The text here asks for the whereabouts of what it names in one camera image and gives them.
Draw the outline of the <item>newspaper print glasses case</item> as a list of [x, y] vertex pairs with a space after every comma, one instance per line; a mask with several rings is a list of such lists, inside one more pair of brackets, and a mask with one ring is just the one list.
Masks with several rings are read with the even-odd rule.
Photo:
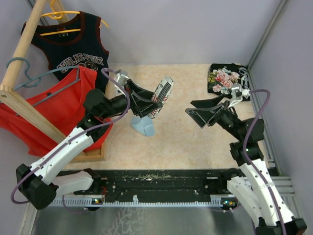
[[161, 107], [153, 110], [151, 113], [148, 114], [148, 117], [150, 119], [154, 119], [158, 116], [162, 107], [165, 105], [166, 101], [168, 100], [169, 95], [172, 92], [173, 86], [174, 86], [174, 80], [171, 77], [165, 76], [161, 80], [161, 82], [157, 86], [151, 98], [152, 101], [161, 103]]

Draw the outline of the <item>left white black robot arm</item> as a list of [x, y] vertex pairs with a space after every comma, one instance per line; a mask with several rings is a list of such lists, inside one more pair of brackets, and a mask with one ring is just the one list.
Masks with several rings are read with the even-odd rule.
[[45, 156], [26, 166], [16, 169], [19, 190], [36, 209], [49, 206], [57, 196], [77, 191], [98, 193], [102, 188], [101, 177], [90, 168], [77, 173], [59, 176], [62, 168], [81, 151], [90, 147], [104, 136], [115, 117], [120, 120], [129, 110], [141, 118], [154, 119], [163, 107], [163, 100], [171, 92], [172, 83], [161, 81], [154, 92], [145, 90], [128, 79], [124, 85], [115, 83], [121, 95], [109, 99], [99, 89], [87, 93], [84, 107], [87, 111], [83, 119], [70, 134]]

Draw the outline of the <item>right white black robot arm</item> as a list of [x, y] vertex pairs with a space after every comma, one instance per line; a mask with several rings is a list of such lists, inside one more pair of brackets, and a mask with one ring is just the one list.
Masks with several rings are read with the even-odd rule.
[[232, 193], [250, 216], [257, 235], [302, 235], [307, 225], [286, 205], [275, 186], [258, 142], [264, 139], [264, 121], [258, 116], [241, 120], [223, 96], [193, 100], [186, 113], [200, 127], [218, 124], [237, 139], [230, 143], [238, 168], [219, 175], [219, 190]]

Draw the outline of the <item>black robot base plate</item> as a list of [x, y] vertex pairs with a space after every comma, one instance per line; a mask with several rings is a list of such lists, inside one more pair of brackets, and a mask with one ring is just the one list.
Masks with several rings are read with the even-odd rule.
[[229, 195], [221, 169], [96, 170], [97, 183], [74, 195], [104, 195], [106, 202], [140, 203], [211, 202], [214, 195]]

